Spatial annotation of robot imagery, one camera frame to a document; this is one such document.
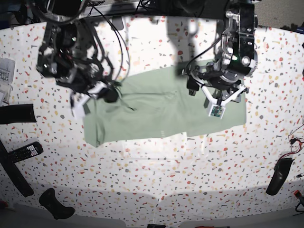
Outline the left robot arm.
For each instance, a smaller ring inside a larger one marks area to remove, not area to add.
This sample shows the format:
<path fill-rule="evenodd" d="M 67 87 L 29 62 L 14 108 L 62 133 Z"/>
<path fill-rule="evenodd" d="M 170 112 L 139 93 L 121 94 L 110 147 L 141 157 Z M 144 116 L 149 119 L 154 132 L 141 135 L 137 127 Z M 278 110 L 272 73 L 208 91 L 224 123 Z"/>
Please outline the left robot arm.
<path fill-rule="evenodd" d="M 198 66 L 194 64 L 198 57 L 194 57 L 183 71 L 191 96 L 202 90 L 213 105 L 221 107 L 230 101 L 237 102 L 241 94 L 249 92 L 242 80 L 257 68 L 254 1 L 231 0 L 224 13 L 223 31 L 207 49 L 215 50 L 214 60 Z"/>

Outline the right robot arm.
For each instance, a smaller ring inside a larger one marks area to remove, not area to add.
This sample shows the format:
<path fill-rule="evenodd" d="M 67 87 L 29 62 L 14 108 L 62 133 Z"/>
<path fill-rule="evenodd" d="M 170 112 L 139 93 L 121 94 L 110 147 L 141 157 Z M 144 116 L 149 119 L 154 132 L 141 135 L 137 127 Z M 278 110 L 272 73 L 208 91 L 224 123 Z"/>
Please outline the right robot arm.
<path fill-rule="evenodd" d="M 118 100 L 119 82 L 113 80 L 114 67 L 101 44 L 97 23 L 81 15 L 87 0 L 30 0 L 35 16 L 46 22 L 38 50 L 37 71 L 56 84 L 107 103 Z"/>

